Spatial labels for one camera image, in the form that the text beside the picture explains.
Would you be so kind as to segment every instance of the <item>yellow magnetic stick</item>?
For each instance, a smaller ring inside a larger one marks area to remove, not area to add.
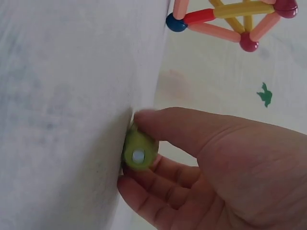
[[[224,6],[221,0],[209,0],[212,6],[215,8],[218,6]],[[241,34],[245,32],[244,26],[238,21],[237,18],[225,18],[225,21],[231,26],[231,28],[237,33]]]
[[[135,124],[127,131],[122,159],[135,170],[149,168],[158,155],[159,142],[140,132]]]
[[[274,7],[262,1],[240,2],[219,6],[213,10],[216,18],[233,18],[262,13],[273,13]]]
[[[254,27],[253,16],[252,15],[244,16],[243,21],[244,21],[245,31],[247,32],[252,31]]]

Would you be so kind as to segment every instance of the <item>blue magnetic ball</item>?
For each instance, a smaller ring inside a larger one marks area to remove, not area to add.
[[[187,28],[187,24],[183,20],[177,20],[174,18],[173,13],[169,14],[166,18],[167,27],[174,32],[182,32]]]

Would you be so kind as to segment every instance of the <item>fingernail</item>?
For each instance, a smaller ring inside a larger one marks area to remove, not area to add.
[[[155,112],[156,110],[154,109],[143,109],[143,110],[137,111],[134,114],[134,119],[140,119],[145,116],[152,116]]]

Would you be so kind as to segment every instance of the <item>magnetic ball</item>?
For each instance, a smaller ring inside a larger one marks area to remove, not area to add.
[[[277,0],[273,7],[275,12],[283,18],[294,18],[298,12],[296,0]]]
[[[247,52],[254,52],[259,47],[259,42],[254,42],[250,39],[249,33],[241,34],[240,46]]]
[[[174,32],[182,32],[187,28],[187,24],[183,22],[183,20],[177,20],[174,18],[173,13],[169,14],[166,18],[167,27]]]

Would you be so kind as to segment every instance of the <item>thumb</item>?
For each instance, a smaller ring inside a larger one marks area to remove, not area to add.
[[[209,142],[221,134],[252,122],[243,118],[172,107],[142,110],[134,115],[139,129],[159,141],[168,141],[197,158]]]

